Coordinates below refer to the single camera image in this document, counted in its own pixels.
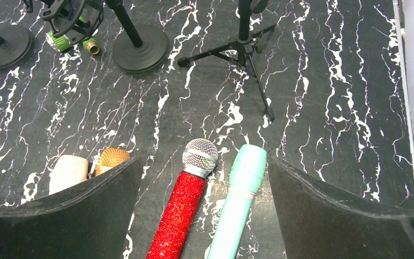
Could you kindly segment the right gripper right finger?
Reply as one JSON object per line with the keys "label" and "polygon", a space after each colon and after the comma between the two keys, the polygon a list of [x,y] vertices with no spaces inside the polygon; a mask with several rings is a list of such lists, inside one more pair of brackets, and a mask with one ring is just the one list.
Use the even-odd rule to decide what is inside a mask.
{"label": "right gripper right finger", "polygon": [[370,201],[271,158],[288,258],[414,258],[414,210]]}

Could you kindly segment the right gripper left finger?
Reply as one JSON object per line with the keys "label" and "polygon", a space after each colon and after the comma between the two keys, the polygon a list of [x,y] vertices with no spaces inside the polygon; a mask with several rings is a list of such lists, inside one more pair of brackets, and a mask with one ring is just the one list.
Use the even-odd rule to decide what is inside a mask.
{"label": "right gripper left finger", "polygon": [[0,258],[120,258],[142,173],[134,157],[55,194],[0,209]]}

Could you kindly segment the pink microphone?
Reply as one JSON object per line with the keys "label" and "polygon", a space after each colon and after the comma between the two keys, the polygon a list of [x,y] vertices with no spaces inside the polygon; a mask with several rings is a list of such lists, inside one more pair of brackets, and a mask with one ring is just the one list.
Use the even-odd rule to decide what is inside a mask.
{"label": "pink microphone", "polygon": [[85,158],[62,155],[50,173],[49,195],[84,181],[87,178],[88,166],[88,161]]}

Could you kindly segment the gold microphone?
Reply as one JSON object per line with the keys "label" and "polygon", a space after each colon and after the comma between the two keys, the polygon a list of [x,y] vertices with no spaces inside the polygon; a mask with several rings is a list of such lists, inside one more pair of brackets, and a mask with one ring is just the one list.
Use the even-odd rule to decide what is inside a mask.
{"label": "gold microphone", "polygon": [[106,148],[95,165],[94,176],[98,176],[111,168],[130,159],[130,154],[119,148]]}

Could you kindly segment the teal microphone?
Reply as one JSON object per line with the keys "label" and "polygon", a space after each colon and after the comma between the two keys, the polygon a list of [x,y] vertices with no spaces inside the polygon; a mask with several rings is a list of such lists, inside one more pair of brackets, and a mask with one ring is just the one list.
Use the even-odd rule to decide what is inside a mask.
{"label": "teal microphone", "polygon": [[244,144],[232,165],[227,196],[207,258],[235,258],[252,201],[264,178],[266,151]]}

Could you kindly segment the red glitter microphone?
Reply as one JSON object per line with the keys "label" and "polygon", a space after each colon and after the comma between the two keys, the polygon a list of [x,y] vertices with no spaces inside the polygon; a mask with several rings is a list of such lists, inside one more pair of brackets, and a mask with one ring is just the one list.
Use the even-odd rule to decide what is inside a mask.
{"label": "red glitter microphone", "polygon": [[146,258],[179,258],[202,197],[206,178],[217,166],[218,150],[209,140],[191,140]]}

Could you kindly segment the black round base shock stand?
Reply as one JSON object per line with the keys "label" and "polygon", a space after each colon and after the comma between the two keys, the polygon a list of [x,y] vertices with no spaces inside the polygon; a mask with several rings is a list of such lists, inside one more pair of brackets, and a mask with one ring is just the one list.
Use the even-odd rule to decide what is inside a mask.
{"label": "black round base shock stand", "polygon": [[123,72],[133,75],[153,72],[168,59],[170,42],[165,32],[153,25],[134,25],[122,1],[44,3],[46,8],[42,10],[41,18],[49,23],[54,37],[59,38],[74,30],[77,32],[74,43],[91,37],[95,26],[103,21],[104,7],[111,9],[124,30],[112,46],[112,58]]}

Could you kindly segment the black tall tripod stand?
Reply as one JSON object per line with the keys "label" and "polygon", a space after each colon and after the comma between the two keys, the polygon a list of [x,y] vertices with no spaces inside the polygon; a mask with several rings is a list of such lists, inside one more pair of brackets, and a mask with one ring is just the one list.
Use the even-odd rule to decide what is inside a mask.
{"label": "black tall tripod stand", "polygon": [[267,116],[268,120],[272,122],[275,120],[275,116],[272,108],[267,102],[263,85],[259,79],[256,66],[252,60],[252,55],[253,53],[262,53],[263,45],[260,43],[260,38],[264,34],[273,31],[276,24],[256,32],[252,32],[250,30],[251,16],[253,14],[262,13],[267,8],[267,5],[268,1],[266,0],[240,0],[238,3],[239,32],[235,40],[191,57],[182,57],[178,59],[177,65],[180,67],[189,67],[194,61],[208,56],[215,56],[235,66],[241,67],[255,79],[264,103],[264,114]]}

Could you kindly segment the black round base clip stand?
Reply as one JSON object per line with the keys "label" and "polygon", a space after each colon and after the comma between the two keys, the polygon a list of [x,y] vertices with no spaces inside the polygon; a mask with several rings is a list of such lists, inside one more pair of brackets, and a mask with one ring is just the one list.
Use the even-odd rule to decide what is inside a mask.
{"label": "black round base clip stand", "polygon": [[36,37],[20,25],[5,25],[0,28],[0,70],[21,66],[34,53]]}

